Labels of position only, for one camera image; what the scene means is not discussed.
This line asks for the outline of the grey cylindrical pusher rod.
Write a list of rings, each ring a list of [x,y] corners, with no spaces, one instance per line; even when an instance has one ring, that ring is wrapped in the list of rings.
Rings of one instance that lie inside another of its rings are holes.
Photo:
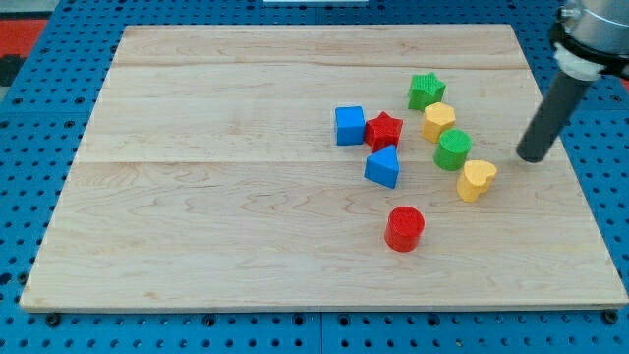
[[[516,147],[517,155],[541,162],[592,85],[559,71]]]

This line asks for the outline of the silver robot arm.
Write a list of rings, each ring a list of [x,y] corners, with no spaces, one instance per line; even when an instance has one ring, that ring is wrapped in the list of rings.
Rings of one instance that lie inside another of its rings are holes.
[[[557,10],[548,40],[558,72],[516,147],[531,163],[545,158],[593,82],[628,78],[628,3],[569,0]]]

